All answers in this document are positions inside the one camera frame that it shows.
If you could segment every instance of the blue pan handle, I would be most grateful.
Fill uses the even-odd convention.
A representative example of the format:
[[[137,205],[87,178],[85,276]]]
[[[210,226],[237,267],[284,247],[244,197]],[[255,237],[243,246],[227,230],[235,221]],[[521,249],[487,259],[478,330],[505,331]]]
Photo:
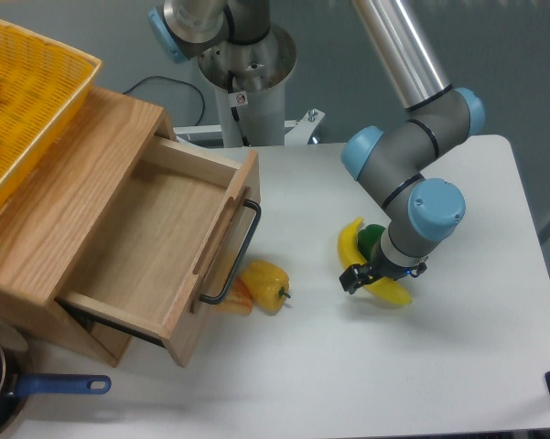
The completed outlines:
[[[105,375],[26,373],[18,375],[13,394],[17,398],[34,393],[104,395],[111,388],[112,381]]]

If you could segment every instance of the pepper stem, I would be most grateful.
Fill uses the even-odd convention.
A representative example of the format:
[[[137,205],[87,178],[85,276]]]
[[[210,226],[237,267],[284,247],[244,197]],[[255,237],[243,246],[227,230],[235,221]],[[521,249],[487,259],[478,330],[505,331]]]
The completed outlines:
[[[281,289],[279,290],[278,292],[278,296],[279,297],[286,297],[287,299],[290,299],[291,298],[291,294],[289,294],[288,292],[285,291],[285,288],[284,286],[281,286]]]

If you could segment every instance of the wooden cabinet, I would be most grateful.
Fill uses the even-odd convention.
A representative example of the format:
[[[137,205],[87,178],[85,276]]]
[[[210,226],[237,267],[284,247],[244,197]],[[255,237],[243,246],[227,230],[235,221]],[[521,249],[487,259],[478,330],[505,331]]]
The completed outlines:
[[[200,296],[220,292],[256,221],[258,162],[172,139],[162,108],[91,91],[0,213],[0,319],[112,365],[132,336],[187,364]]]

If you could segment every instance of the wicker basket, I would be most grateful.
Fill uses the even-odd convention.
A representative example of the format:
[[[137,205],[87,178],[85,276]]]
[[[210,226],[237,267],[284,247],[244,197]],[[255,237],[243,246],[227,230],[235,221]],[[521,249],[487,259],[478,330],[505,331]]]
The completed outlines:
[[[0,20],[0,209],[80,109],[101,66]]]

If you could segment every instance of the drawer handle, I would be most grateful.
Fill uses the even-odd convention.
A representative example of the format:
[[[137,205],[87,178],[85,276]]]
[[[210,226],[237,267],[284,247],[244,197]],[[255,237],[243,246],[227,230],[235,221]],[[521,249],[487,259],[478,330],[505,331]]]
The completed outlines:
[[[236,272],[238,271],[238,266],[242,262],[242,259],[246,254],[246,251],[248,250],[248,246],[250,245],[250,241],[252,240],[254,232],[256,231],[256,227],[258,227],[258,222],[260,221],[260,217],[262,213],[260,209],[260,205],[255,201],[252,201],[251,199],[248,199],[248,198],[245,199],[243,202],[243,206],[254,210],[254,218],[253,218],[253,222],[250,224],[250,228],[248,229],[246,236],[244,237],[244,241],[240,246],[240,251],[238,252],[238,256],[236,256],[236,260],[234,261],[234,265],[232,267],[232,270],[230,271],[228,280],[226,281],[223,288],[221,289],[221,292],[215,297],[212,297],[206,294],[201,294],[200,295],[201,302],[205,302],[206,304],[210,304],[210,305],[220,304],[221,302],[223,302],[223,299],[226,298],[226,294],[228,294],[228,291],[230,290],[230,287],[234,282],[234,278],[236,277]]]

